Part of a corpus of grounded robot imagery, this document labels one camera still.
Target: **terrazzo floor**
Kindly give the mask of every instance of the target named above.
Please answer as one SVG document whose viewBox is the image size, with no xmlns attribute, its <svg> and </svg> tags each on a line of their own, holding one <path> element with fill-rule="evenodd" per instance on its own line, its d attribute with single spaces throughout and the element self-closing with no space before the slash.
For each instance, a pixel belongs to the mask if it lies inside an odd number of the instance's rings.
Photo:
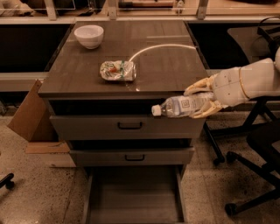
<svg viewBox="0 0 280 224">
<path fill-rule="evenodd" d="M 50 168 L 37 155 L 25 154 L 27 142 L 6 125 L 15 112 L 9 108 L 0 116 L 0 179 L 13 172 L 15 187 L 0 189 L 0 224 L 81 223 L 87 177 L 81 168 Z M 247 112 L 224 112 L 207 119 L 211 129 L 242 124 Z M 217 139 L 223 154 L 241 153 L 262 163 L 246 144 L 246 136 Z M 238 162 L 213 164 L 216 158 L 202 131 L 193 142 L 196 151 L 182 179 L 187 223 L 279 223 L 280 200 L 272 200 L 235 217 L 228 217 L 228 202 L 252 199 L 271 189 L 271 185 Z"/>
</svg>

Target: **cardboard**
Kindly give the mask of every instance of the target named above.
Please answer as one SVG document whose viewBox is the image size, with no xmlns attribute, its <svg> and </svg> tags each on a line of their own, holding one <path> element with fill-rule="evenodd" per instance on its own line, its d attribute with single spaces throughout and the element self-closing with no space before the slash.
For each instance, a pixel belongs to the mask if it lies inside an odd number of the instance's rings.
<svg viewBox="0 0 280 224">
<path fill-rule="evenodd" d="M 28 143 L 25 149 L 27 154 L 68 153 L 66 142 L 34 142 Z"/>
<path fill-rule="evenodd" d="M 7 126 L 28 142 L 56 142 L 58 136 L 49 111 L 38 95 L 41 86 L 41 81 L 36 80 Z"/>
<path fill-rule="evenodd" d="M 66 142 L 28 143 L 26 154 L 36 154 L 49 167 L 76 167 Z"/>
</svg>

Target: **cabinet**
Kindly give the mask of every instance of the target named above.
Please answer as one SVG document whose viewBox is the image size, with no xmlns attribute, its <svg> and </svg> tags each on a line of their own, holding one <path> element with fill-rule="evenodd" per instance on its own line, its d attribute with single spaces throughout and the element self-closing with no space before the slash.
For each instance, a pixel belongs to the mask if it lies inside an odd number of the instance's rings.
<svg viewBox="0 0 280 224">
<path fill-rule="evenodd" d="M 97 49 L 74 38 L 87 24 L 104 28 Z M 148 47 L 133 82 L 99 76 L 102 62 Z M 38 93 L 73 161 L 90 167 L 84 223 L 186 222 L 180 180 L 205 119 L 153 117 L 151 106 L 206 76 L 182 21 L 76 23 Z"/>
</svg>

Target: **plastic water bottle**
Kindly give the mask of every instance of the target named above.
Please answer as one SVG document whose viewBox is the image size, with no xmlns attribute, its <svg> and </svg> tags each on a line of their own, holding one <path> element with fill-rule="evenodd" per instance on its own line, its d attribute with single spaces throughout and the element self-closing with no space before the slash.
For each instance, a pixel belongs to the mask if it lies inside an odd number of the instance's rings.
<svg viewBox="0 0 280 224">
<path fill-rule="evenodd" d="M 151 113 L 154 116 L 167 117 L 192 116 L 209 100 L 214 100 L 212 92 L 173 96 L 167 98 L 161 105 L 152 106 Z"/>
</svg>

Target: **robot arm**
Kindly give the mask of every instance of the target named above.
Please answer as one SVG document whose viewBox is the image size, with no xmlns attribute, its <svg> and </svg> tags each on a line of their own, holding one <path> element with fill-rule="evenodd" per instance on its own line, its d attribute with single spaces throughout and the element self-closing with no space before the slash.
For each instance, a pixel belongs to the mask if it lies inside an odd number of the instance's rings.
<svg viewBox="0 0 280 224">
<path fill-rule="evenodd" d="M 184 95 L 211 91 L 209 100 L 193 118 L 210 116 L 226 107 L 233 107 L 260 96 L 280 95 L 280 48 L 275 62 L 263 59 L 243 67 L 222 70 L 209 78 L 199 80 L 188 87 Z"/>
</svg>

